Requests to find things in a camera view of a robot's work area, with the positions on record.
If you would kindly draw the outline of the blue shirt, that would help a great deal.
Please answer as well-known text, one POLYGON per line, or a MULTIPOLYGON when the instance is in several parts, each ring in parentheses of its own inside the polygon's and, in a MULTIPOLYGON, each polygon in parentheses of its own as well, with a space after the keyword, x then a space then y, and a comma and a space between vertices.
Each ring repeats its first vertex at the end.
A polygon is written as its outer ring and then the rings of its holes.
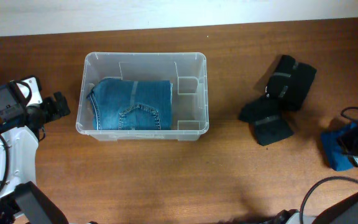
POLYGON ((342 136, 351 129, 354 129, 355 127, 356 124, 351 123, 336 131, 327 131, 321 133, 323 151, 329 162, 330 168, 336 172, 342 172, 356 167, 354 161, 351 161, 346 155, 343 154, 344 151, 337 142, 338 137, 342 136))

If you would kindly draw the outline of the dark blue jeans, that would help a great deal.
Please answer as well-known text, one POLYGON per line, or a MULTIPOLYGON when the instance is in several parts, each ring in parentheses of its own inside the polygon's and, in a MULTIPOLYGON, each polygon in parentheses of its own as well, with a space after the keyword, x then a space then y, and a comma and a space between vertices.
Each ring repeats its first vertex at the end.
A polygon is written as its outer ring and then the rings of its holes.
POLYGON ((173 85, 168 80, 105 78, 87 96, 95 130, 169 130, 173 85))

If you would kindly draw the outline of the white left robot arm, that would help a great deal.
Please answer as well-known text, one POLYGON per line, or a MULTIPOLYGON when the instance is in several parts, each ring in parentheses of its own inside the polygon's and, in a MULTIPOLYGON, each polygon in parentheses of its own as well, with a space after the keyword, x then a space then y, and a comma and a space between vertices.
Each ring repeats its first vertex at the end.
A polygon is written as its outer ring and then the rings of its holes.
POLYGON ((35 77, 0 86, 0 223, 25 216, 29 223, 67 223, 63 212, 37 187, 35 156, 45 124, 70 114, 56 92, 42 98, 35 77))

